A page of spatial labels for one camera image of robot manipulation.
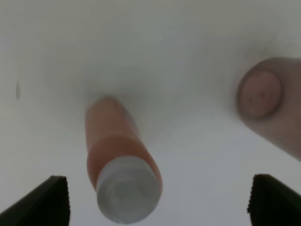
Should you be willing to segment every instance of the bottle cap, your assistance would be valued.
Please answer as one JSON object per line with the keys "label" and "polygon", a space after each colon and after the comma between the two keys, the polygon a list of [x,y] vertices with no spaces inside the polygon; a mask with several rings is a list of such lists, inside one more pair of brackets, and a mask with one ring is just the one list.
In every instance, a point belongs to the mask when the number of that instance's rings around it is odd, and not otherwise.
{"label": "bottle cap", "polygon": [[134,156],[116,158],[101,170],[96,183],[100,211],[110,220],[131,224],[146,218],[161,196],[150,166]]}

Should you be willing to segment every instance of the white wall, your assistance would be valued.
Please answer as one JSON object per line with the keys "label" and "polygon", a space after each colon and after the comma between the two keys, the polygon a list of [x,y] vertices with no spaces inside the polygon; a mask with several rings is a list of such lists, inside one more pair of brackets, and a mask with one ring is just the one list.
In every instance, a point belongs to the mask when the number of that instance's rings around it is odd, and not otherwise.
{"label": "white wall", "polygon": [[249,226],[257,173],[301,193],[301,164],[249,131],[233,105],[252,64],[299,56],[300,8],[299,0],[2,0],[0,211],[65,175],[71,225],[114,225],[87,177],[83,122],[107,94],[133,115],[164,180],[159,206],[137,225]]}

